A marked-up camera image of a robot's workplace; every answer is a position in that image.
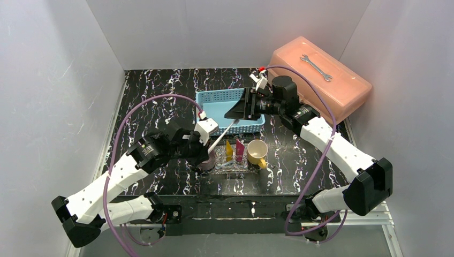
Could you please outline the yellow mug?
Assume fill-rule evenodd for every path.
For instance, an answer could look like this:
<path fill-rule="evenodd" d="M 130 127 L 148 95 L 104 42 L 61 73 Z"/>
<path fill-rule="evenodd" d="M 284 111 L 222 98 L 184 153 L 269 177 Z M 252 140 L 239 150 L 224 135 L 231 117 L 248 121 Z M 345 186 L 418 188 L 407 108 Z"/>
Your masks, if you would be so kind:
<path fill-rule="evenodd" d="M 261 169 L 265 169 L 267 167 L 267 154 L 268 146 L 262 140 L 255 139 L 247 145 L 247 159 L 252 165 L 257 165 Z"/>

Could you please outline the purple mug black rim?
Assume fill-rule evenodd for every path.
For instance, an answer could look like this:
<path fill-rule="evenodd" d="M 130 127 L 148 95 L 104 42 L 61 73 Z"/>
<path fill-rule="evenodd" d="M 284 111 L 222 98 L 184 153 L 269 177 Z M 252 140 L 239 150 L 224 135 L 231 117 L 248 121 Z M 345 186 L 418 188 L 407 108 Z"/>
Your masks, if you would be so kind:
<path fill-rule="evenodd" d="M 209 153 L 209 159 L 200 163 L 197 168 L 202 171 L 211 170 L 216 164 L 216 152 L 213 150 Z"/>

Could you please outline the blue plastic basket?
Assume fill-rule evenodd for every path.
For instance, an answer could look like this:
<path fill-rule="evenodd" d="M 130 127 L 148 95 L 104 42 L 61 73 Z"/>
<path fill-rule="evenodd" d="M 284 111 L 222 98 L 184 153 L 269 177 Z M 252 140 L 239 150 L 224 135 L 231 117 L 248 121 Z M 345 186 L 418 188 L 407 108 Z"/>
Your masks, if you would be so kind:
<path fill-rule="evenodd" d="M 221 135 L 232 123 L 233 119 L 224 118 L 224 114 L 229 111 L 241 98 L 243 88 L 200 91 L 196 93 L 195 101 L 205 111 L 208 118 L 212 118 L 218 123 L 218 130 L 211 136 Z M 258 120 L 240 120 L 233 125 L 227 132 L 231 134 L 258 133 L 265 124 L 265 117 L 261 115 Z"/>

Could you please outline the white toothbrush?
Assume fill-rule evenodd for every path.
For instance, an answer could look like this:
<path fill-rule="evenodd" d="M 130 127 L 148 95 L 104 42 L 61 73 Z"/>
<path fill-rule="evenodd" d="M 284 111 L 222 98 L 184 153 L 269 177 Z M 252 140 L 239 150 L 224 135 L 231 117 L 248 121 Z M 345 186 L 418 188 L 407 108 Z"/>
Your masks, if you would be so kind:
<path fill-rule="evenodd" d="M 208 154 L 210 154 L 214 148 L 220 143 L 224 136 L 229 132 L 230 128 L 239 123 L 239 119 L 235 119 L 232 123 L 221 133 L 221 135 L 210 145 L 208 148 Z"/>

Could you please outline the clear glass tray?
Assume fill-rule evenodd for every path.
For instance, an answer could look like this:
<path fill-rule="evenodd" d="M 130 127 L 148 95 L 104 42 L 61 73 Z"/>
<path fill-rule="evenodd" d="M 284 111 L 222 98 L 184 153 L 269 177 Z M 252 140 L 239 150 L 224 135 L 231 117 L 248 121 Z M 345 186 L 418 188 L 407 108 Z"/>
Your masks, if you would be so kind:
<path fill-rule="evenodd" d="M 247 143 L 244 144 L 246 146 L 246 157 L 247 157 Z M 261 168 L 257 165 L 252 165 L 251 163 L 249 163 L 248 159 L 247 159 L 247 164 L 248 164 L 248 169 L 247 171 L 240 171 L 240 172 L 228 172 L 228 173 L 224 173 L 224 172 L 218 172 L 218 171 L 215 171 L 215 167 L 213 169 L 210 170 L 210 173 L 212 174 L 217 174 L 217 175 L 220 175 L 220 174 L 234 174 L 234 173 L 258 173 Z"/>

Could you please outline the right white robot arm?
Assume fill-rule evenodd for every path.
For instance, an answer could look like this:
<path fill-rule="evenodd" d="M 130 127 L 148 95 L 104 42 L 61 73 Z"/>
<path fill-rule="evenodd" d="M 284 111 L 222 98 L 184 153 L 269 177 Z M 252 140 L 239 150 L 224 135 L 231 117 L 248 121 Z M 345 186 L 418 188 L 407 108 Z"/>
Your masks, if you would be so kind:
<path fill-rule="evenodd" d="M 291 77 L 273 78 L 272 90 L 246 87 L 238 102 L 228 110 L 227 119 L 257 120 L 261 115 L 277 115 L 289 130 L 319 150 L 329 147 L 326 156 L 340 169 L 348 186 L 319 190 L 304 200 L 304 211 L 312 218 L 330 211 L 351 210 L 365 216 L 392 195 L 393 167 L 363 153 L 339 135 L 308 104 L 300 102 Z"/>

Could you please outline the pink toothpaste tube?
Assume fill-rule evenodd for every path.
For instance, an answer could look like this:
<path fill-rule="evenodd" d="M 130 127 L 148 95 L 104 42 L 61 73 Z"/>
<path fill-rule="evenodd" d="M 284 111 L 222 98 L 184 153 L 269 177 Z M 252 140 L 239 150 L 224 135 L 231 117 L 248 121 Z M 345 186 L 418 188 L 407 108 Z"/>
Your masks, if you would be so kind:
<path fill-rule="evenodd" d="M 242 141 L 236 140 L 236 162 L 241 164 L 243 162 L 245 145 Z"/>

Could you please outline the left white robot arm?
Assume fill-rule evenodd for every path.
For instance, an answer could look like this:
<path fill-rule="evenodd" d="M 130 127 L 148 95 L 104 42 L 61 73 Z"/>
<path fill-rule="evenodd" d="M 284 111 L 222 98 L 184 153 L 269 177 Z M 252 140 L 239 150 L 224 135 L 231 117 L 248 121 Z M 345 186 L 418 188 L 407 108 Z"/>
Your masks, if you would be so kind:
<path fill-rule="evenodd" d="M 91 184 L 67 198 L 58 196 L 51 205 L 72 245 L 76 248 L 93 242 L 109 225 L 135 220 L 163 222 L 174 207 L 165 206 L 156 193 L 113 203 L 121 192 L 139 180 L 166 166 L 169 161 L 186 159 L 199 165 L 209 159 L 211 132 L 202 129 L 178 129 L 173 137 L 149 133 L 135 142 L 113 165 Z"/>

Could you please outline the grey toothbrush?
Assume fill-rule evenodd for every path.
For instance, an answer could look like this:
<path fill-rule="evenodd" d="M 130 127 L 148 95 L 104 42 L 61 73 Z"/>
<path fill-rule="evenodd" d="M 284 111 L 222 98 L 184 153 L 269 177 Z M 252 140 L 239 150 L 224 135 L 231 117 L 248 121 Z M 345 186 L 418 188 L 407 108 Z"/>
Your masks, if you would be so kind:
<path fill-rule="evenodd" d="M 224 168 L 228 169 L 231 165 L 234 165 L 235 163 L 236 163 L 235 160 L 230 160 L 230 161 L 222 163 L 222 164 L 220 164 L 220 163 L 217 164 L 215 168 L 217 170 L 221 170 L 221 169 L 224 169 Z"/>

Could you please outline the yellow toothpaste tube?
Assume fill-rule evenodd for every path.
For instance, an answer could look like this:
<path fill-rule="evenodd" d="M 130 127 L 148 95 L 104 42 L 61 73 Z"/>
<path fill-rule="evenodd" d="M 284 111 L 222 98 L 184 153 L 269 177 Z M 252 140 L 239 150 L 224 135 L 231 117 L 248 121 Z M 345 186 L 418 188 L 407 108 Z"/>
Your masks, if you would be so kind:
<path fill-rule="evenodd" d="M 233 148 L 228 140 L 226 141 L 225 145 L 225 160 L 226 162 L 230 162 L 233 160 Z"/>

